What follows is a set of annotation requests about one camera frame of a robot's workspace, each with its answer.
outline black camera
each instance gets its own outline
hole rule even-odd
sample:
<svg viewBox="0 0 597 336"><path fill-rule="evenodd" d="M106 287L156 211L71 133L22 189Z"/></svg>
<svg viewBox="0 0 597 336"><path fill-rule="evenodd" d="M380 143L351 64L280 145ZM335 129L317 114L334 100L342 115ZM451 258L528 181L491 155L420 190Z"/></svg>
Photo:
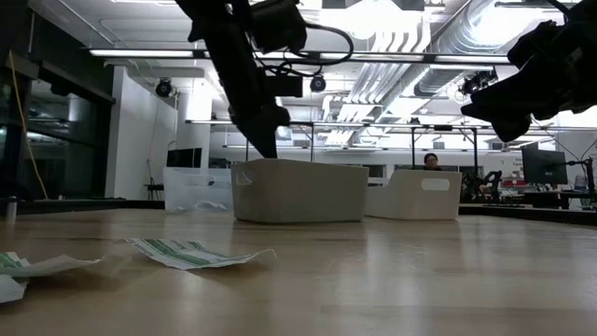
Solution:
<svg viewBox="0 0 597 336"><path fill-rule="evenodd" d="M176 94L176 89L172 86L171 78L162 78L156 86L156 94L161 98L170 98Z"/></svg>
<svg viewBox="0 0 597 336"><path fill-rule="evenodd" d="M315 76L311 81L311 91L315 93L326 90L326 80L323 76Z"/></svg>

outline white plastic bin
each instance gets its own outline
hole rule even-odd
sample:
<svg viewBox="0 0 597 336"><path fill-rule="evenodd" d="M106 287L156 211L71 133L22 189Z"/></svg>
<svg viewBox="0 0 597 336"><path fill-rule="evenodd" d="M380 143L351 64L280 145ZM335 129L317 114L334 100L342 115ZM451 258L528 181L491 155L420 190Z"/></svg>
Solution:
<svg viewBox="0 0 597 336"><path fill-rule="evenodd" d="M368 168L261 159L232 166L234 216L261 223L358 221Z"/></svg>
<svg viewBox="0 0 597 336"><path fill-rule="evenodd" d="M462 174L399 170L385 187L367 190L366 216L391 219L454 220Z"/></svg>

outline ceiling light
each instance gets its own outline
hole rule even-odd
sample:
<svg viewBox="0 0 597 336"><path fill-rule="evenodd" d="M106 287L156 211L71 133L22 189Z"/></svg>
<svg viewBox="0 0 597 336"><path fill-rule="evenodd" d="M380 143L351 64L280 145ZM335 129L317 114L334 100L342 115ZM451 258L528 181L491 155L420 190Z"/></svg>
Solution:
<svg viewBox="0 0 597 336"><path fill-rule="evenodd" d="M360 122L314 122L314 126L336 126L336 127L363 127L366 124Z"/></svg>
<svg viewBox="0 0 597 336"><path fill-rule="evenodd" d="M438 55L436 57L438 63L487 63L487 64L510 64L506 56L500 55Z"/></svg>
<svg viewBox="0 0 597 336"><path fill-rule="evenodd" d="M471 71L492 71L491 65L471 65L471 64L431 64L431 70L471 70Z"/></svg>
<svg viewBox="0 0 597 336"><path fill-rule="evenodd" d="M232 121L225 121L225 120L187 120L187 123L192 123L192 124L207 124L207 125L231 125Z"/></svg>
<svg viewBox="0 0 597 336"><path fill-rule="evenodd" d="M178 6L174 0L111 0L115 4L146 4L156 6Z"/></svg>
<svg viewBox="0 0 597 336"><path fill-rule="evenodd" d="M144 58L159 58L159 57L173 57L173 58L192 58L193 51L191 50L129 50L129 49L92 49L91 55L97 57L144 57Z"/></svg>
<svg viewBox="0 0 597 336"><path fill-rule="evenodd" d="M324 52L321 54L323 59L338 60L346 54L342 52ZM420 63L423 61L423 55L408 55L408 54L391 54L379 53L374 54L370 52L355 52L351 61L367 61L367 62L402 62L402 63Z"/></svg>

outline fluorescent light fixture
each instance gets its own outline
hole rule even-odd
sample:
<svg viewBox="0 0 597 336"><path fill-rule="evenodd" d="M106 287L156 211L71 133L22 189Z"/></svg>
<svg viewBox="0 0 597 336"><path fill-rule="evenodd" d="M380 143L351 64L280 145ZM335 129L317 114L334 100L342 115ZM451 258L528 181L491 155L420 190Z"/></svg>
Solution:
<svg viewBox="0 0 597 336"><path fill-rule="evenodd" d="M126 50L126 49L92 49L91 55L97 57L172 57L172 58L192 58L191 50Z"/></svg>
<svg viewBox="0 0 597 336"><path fill-rule="evenodd" d="M342 52L324 52L321 57L325 60L339 60L346 56ZM378 62L403 62L403 63L418 63L423 60L423 55L408 55L408 54L384 54L384 53L369 53L369 52L355 52L351 57L351 61L366 60Z"/></svg>
<svg viewBox="0 0 597 336"><path fill-rule="evenodd" d="M300 60L301 59L301 57L299 57L291 52L287 52L286 54L284 54L283 52L280 52L280 51L273 51L273 52L269 52L267 54L261 53L259 51L255 51L255 56L262 60L267 60L267 59L283 60L285 57L287 60Z"/></svg>
<svg viewBox="0 0 597 336"><path fill-rule="evenodd" d="M187 122L192 124L206 124L206 125L231 125L232 121L225 121L225 120L187 120Z"/></svg>
<svg viewBox="0 0 597 336"><path fill-rule="evenodd" d="M470 64L431 64L431 70L472 70L472 71L492 71L490 65L470 65Z"/></svg>
<svg viewBox="0 0 597 336"><path fill-rule="evenodd" d="M336 126L336 127L363 127L366 124L360 122L314 122L314 126Z"/></svg>
<svg viewBox="0 0 597 336"><path fill-rule="evenodd" d="M178 6L174 0L111 0L115 4L143 4L156 6Z"/></svg>
<svg viewBox="0 0 597 336"><path fill-rule="evenodd" d="M438 63L500 63L510 64L506 56L498 55L438 55L436 57Z"/></svg>

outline desk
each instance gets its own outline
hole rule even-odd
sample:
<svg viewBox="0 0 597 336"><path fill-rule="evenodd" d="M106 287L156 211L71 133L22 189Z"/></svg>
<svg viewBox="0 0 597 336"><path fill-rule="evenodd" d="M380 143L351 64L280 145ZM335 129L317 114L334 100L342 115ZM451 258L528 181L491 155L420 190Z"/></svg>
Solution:
<svg viewBox="0 0 597 336"><path fill-rule="evenodd" d="M114 210L19 217L0 250L132 256L113 278L35 279L0 305L3 335L596 335L593 229L497 217L258 225ZM182 272L122 238L197 240L277 259Z"/></svg>
<svg viewBox="0 0 597 336"><path fill-rule="evenodd" d="M590 199L587 192L578 191L526 191L525 201L537 208L561 208L568 210L571 199Z"/></svg>

